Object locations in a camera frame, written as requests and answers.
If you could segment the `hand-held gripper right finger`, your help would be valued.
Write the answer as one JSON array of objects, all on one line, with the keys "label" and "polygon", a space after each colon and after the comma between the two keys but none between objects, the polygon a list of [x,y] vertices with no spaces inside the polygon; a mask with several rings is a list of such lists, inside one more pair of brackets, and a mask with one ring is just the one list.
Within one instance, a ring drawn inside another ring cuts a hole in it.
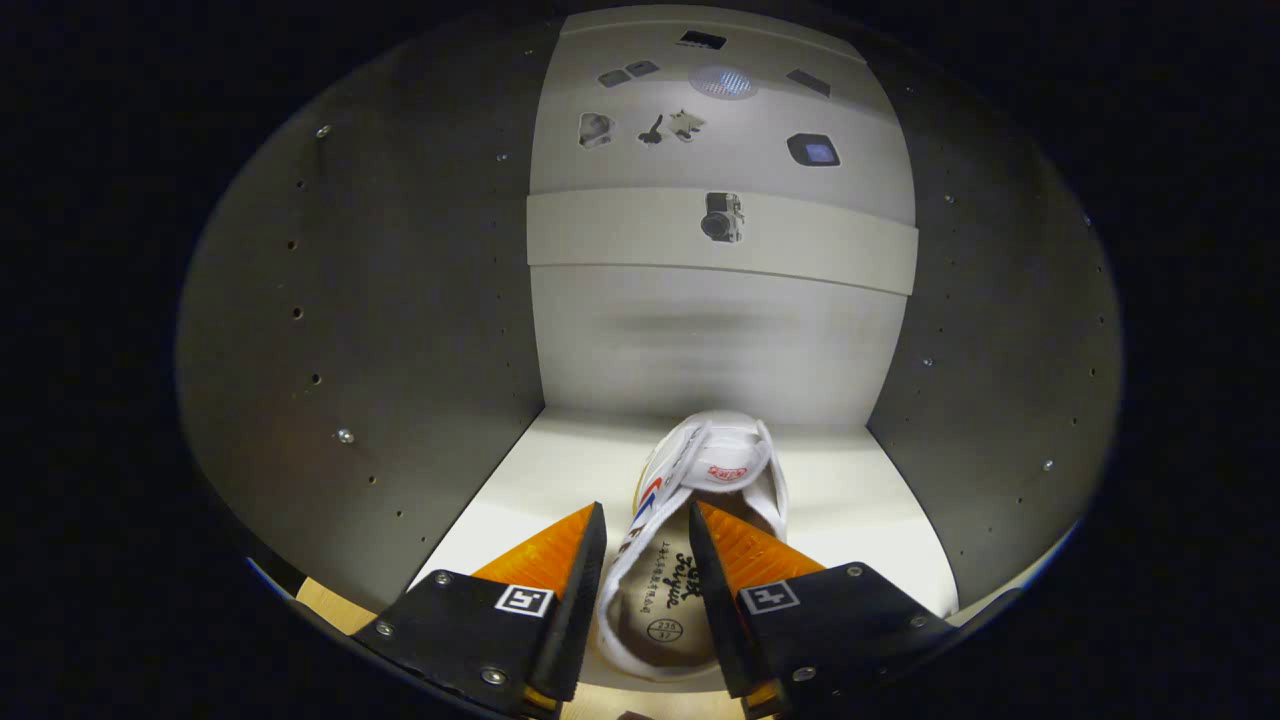
[{"label": "hand-held gripper right finger", "polygon": [[868,564],[823,568],[704,502],[689,530],[724,687],[748,716],[867,716],[961,639]]}]

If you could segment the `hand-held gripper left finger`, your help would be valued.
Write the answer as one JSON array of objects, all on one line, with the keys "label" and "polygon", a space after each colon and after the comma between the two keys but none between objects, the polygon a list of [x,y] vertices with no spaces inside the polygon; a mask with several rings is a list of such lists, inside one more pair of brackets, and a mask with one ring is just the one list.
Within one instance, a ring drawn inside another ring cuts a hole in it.
[{"label": "hand-held gripper left finger", "polygon": [[472,716],[557,716],[575,697],[607,546],[589,503],[481,570],[428,577],[356,642]]}]

